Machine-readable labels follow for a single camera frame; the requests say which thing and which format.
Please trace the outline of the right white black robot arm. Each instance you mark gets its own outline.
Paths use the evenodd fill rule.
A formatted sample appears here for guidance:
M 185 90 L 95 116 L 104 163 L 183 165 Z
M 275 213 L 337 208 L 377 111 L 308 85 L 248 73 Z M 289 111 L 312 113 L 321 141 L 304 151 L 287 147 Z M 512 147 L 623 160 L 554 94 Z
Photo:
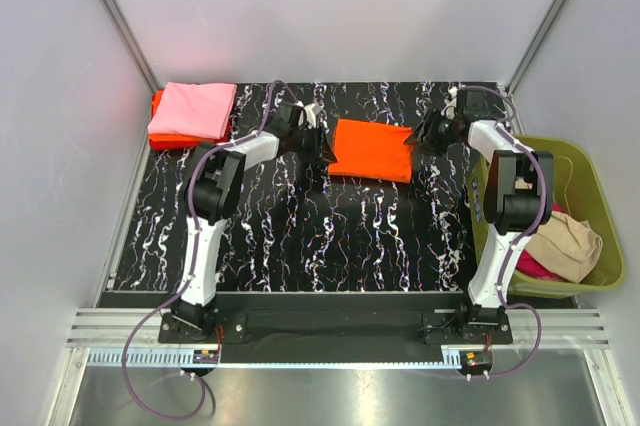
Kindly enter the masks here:
M 552 212 L 553 155 L 525 146 L 495 120 L 450 118 L 434 107 L 405 140 L 434 155 L 466 143 L 489 164 L 482 200 L 488 235 L 477 271 L 453 324 L 457 336 L 476 342 L 497 328 L 507 309 L 508 286 L 517 262 Z

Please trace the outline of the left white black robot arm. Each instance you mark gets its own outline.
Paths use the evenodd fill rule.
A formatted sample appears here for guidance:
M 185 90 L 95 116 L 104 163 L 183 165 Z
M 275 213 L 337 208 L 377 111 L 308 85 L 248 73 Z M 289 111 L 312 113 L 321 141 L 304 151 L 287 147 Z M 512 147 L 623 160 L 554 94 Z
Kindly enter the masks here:
M 193 341 L 206 341 L 215 332 L 218 254 L 226 224 L 239 206 L 244 173 L 289 152 L 302 162 L 335 162 L 321 112 L 316 103 L 283 102 L 263 129 L 220 146 L 203 142 L 196 147 L 182 188 L 187 208 L 184 270 L 170 305 Z

